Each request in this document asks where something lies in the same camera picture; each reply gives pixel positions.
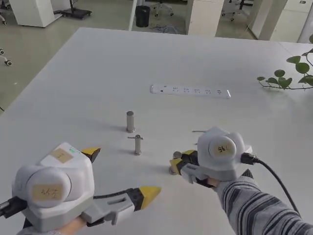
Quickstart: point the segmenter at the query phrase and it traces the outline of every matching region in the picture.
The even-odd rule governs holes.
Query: black cable
[[[286,189],[285,185],[283,184],[283,182],[281,181],[281,179],[278,177],[278,175],[275,173],[275,171],[272,170],[272,168],[269,167],[269,165],[267,165],[265,162],[263,162],[262,160],[258,159],[256,157],[256,155],[253,155],[251,153],[243,153],[241,155],[241,162],[244,164],[249,164],[249,165],[254,165],[255,163],[259,163],[261,165],[263,165],[267,170],[270,171],[270,173],[275,177],[275,179],[278,181],[278,183],[280,184],[280,186],[283,188],[283,191],[285,193],[285,195],[288,197],[293,209],[298,212],[298,214],[300,215],[298,208],[296,207],[295,203],[293,202],[293,199],[291,198],[288,190]]]
[[[254,158],[253,160],[255,163],[259,163],[261,165],[263,165],[267,170],[270,171],[270,173],[272,173],[272,175],[275,177],[275,179],[278,181],[278,183],[280,184],[280,186],[283,188],[283,191],[285,193],[285,195],[288,197],[293,209],[298,212],[298,214],[300,215],[297,206],[295,205],[295,203],[293,202],[293,199],[291,198],[288,190],[286,189],[285,185],[283,184],[283,182],[281,181],[281,179],[278,177],[278,175],[275,173],[275,171],[272,170],[272,168],[269,167],[269,165],[267,165],[265,162],[263,162],[262,160],[258,159],[258,158]]]

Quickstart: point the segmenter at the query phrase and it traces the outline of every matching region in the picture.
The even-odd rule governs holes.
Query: metal rod
[[[173,159],[181,158],[181,152],[176,151],[173,153]],[[168,169],[169,173],[171,175],[177,175],[177,173],[172,169],[172,166]]]
[[[3,210],[4,208],[8,207],[10,205],[10,203],[8,201],[3,202],[0,204],[0,210]]]
[[[135,126],[134,126],[134,112],[133,111],[128,111],[126,113],[126,121],[127,121],[127,128],[126,131],[128,133],[132,133],[135,131]]]
[[[143,138],[140,135],[136,135],[135,137],[128,137],[129,139],[135,139],[135,155],[140,155],[141,154],[141,140]]]

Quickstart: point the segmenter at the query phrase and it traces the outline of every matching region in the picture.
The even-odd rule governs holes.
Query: cable connector
[[[258,158],[256,155],[252,153],[243,153],[241,155],[241,162],[248,165],[254,165],[255,163],[258,163]]]
[[[25,210],[27,208],[27,202],[18,198],[12,197],[6,202],[0,204],[0,216],[4,216],[6,219]]]

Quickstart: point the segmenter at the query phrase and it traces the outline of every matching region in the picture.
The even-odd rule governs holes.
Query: chair wheel
[[[13,64],[12,61],[10,61],[10,60],[5,61],[4,63],[5,63],[7,66],[12,66],[12,64]]]

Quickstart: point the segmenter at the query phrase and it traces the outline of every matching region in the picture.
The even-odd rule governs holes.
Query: plant leaf
[[[307,83],[307,79],[313,79],[312,75],[306,75],[303,78],[300,79],[300,81],[298,81],[298,83]]]
[[[313,77],[307,77],[307,78],[306,78],[306,82],[307,82],[311,87],[313,87]]]
[[[287,59],[288,63],[292,63],[292,64],[298,64],[301,60],[301,56],[297,55],[297,56],[293,56]]]
[[[264,77],[258,77],[257,79],[258,79],[258,81],[263,81],[265,78]]]
[[[306,74],[310,70],[310,66],[307,63],[298,63],[295,65],[295,69],[302,74]]]
[[[283,70],[276,70],[274,72],[274,74],[275,74],[276,77],[283,77],[285,75],[285,71],[283,71]]]
[[[278,81],[276,78],[270,77],[268,80],[266,80],[267,83],[273,83],[278,85]]]
[[[288,79],[286,80],[284,77],[280,77],[280,78],[278,79],[278,84],[279,84],[283,89],[287,88],[287,87],[290,85],[291,82],[292,82],[292,78],[288,78]]]
[[[308,56],[308,54],[313,53],[313,49],[309,50],[308,52],[305,52],[302,54],[302,56]]]

